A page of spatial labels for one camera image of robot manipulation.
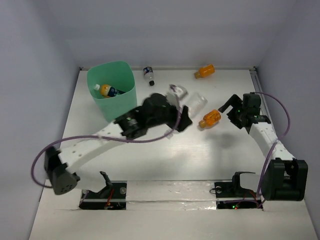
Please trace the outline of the small orange juice bottle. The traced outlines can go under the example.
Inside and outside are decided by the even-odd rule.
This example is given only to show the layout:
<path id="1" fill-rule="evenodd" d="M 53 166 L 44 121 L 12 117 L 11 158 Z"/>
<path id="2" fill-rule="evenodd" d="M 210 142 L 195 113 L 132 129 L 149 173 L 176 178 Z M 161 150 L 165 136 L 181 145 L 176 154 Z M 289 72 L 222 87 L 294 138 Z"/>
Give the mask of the small orange juice bottle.
<path id="1" fill-rule="evenodd" d="M 202 129 L 212 127 L 221 120 L 221 114 L 218 110 L 214 109 L 211 112 L 203 116 L 199 121 L 198 126 Z"/>

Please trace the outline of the clear Pepsi bottle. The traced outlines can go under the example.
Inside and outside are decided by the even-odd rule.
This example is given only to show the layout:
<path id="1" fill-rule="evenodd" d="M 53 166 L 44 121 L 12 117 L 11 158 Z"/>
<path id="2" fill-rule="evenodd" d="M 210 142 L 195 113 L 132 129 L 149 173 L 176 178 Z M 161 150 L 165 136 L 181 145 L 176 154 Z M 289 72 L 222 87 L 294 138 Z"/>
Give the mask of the clear Pepsi bottle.
<path id="1" fill-rule="evenodd" d="M 154 71 L 151 66 L 146 66 L 143 68 L 143 77 L 149 86 L 155 85 Z"/>

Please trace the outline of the clear water bottle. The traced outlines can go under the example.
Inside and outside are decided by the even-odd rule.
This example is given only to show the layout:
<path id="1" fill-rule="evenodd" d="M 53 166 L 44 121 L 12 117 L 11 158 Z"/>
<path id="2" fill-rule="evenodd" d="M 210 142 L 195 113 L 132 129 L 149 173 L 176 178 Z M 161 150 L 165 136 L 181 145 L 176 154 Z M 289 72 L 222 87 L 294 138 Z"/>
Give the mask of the clear water bottle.
<path id="1" fill-rule="evenodd" d="M 196 117 L 207 103 L 208 100 L 203 95 L 194 92 L 185 104 L 188 107 L 188 116 L 191 119 Z"/>

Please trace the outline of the orange juice bottle blue label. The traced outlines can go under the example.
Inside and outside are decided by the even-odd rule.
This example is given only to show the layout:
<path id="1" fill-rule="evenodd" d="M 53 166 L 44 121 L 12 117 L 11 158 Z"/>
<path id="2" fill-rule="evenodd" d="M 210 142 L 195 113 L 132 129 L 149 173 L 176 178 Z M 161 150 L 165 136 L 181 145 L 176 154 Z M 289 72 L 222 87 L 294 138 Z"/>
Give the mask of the orange juice bottle blue label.
<path id="1" fill-rule="evenodd" d="M 108 84 L 95 84 L 93 89 L 98 91 L 104 98 L 113 98 L 125 93 L 124 91 L 118 90 Z"/>

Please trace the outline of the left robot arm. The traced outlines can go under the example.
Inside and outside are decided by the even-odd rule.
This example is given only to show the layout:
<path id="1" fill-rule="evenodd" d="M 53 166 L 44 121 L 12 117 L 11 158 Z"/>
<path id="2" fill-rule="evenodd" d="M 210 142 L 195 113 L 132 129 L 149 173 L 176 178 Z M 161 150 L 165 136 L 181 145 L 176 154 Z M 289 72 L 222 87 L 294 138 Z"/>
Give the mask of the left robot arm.
<path id="1" fill-rule="evenodd" d="M 189 108 L 181 105 L 175 93 L 153 93 L 142 105 L 118 116 L 113 123 L 94 135 L 80 135 L 79 142 L 58 150 L 53 144 L 45 148 L 44 170 L 55 195 L 66 194 L 80 181 L 77 171 L 108 150 L 124 144 L 152 143 L 174 131 L 183 132 L 192 125 Z M 166 125 L 170 131 L 160 137 L 142 140 L 150 128 Z"/>

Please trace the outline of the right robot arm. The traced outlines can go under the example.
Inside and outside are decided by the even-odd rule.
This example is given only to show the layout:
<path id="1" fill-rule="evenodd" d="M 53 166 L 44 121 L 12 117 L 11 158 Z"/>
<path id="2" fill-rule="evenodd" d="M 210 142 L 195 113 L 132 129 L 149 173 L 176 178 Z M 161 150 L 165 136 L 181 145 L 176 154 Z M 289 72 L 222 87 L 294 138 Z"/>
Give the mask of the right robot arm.
<path id="1" fill-rule="evenodd" d="M 255 140 L 265 161 L 256 193 L 266 201 L 302 201 L 305 197 L 308 164 L 294 157 L 282 143 L 286 136 L 277 136 L 272 122 L 261 115 L 261 92 L 233 94 L 218 111 L 227 113 L 230 122 L 245 129 Z"/>

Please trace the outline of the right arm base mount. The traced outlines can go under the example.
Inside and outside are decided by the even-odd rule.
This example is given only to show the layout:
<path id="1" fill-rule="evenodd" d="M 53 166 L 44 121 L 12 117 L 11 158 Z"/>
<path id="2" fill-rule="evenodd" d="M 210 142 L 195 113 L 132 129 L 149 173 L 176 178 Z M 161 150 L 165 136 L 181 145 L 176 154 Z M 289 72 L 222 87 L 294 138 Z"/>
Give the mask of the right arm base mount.
<path id="1" fill-rule="evenodd" d="M 215 181 L 209 191 L 216 197 L 218 210 L 262 209 L 263 201 L 254 190 L 241 186 L 241 175 L 255 175 L 250 171 L 236 171 L 231 180 Z"/>

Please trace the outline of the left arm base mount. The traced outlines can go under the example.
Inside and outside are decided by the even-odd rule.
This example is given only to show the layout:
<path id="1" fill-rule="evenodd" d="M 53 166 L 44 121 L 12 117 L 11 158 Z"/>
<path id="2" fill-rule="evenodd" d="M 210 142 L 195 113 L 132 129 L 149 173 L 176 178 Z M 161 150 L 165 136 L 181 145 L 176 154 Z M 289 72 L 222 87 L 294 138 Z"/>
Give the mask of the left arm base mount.
<path id="1" fill-rule="evenodd" d="M 126 210 L 127 181 L 111 181 L 100 171 L 105 186 L 98 192 L 83 190 L 78 207 L 81 210 Z"/>

